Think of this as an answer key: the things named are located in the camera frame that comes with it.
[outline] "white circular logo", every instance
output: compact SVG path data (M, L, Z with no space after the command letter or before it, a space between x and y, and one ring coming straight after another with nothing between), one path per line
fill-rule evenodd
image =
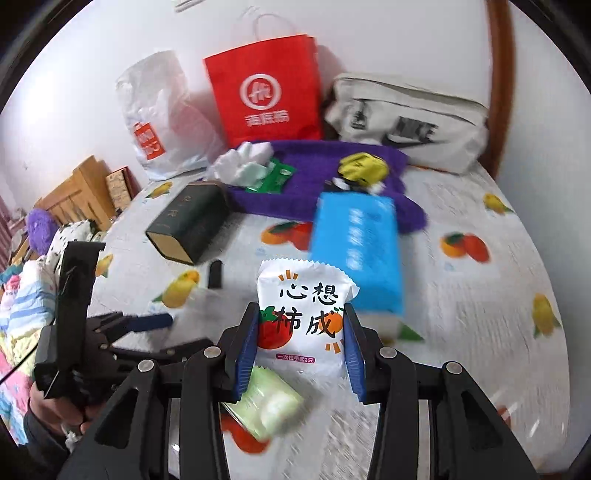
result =
M281 98L281 86L271 75L255 73L240 85L240 98L253 110L269 110Z

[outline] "dark sleeve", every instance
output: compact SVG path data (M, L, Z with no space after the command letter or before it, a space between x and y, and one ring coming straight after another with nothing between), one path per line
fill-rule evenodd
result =
M29 443L21 446L32 460L34 480L54 480L68 458L65 437L50 432L29 409L23 419Z

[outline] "red paper bag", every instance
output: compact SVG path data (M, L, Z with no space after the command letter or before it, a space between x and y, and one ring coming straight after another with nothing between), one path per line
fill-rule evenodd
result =
M322 137L313 37L259 41L208 57L205 65L231 146Z

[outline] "purple cloth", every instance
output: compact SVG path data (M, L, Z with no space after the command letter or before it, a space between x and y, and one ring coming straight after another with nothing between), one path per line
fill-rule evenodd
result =
M407 156L400 150L382 145L318 140L278 140L271 142L274 157L297 169L283 187L281 194L251 193L229 187L233 208L238 212L313 222L316 203L324 182L336 177L341 158L367 152L383 158L390 173L383 182L381 195L390 197L396 205L399 233L423 229L427 224L425 212L404 196L400 175L407 166Z
M27 215L27 233L31 249L39 255L46 255L58 228L53 215L48 211L41 208L31 210Z

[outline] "wooden headboard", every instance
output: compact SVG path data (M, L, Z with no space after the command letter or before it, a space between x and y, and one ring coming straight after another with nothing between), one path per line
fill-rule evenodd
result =
M107 231L115 216L105 182L108 174L103 162L89 157L50 194L39 199L35 207L51 212L62 224L88 219Z

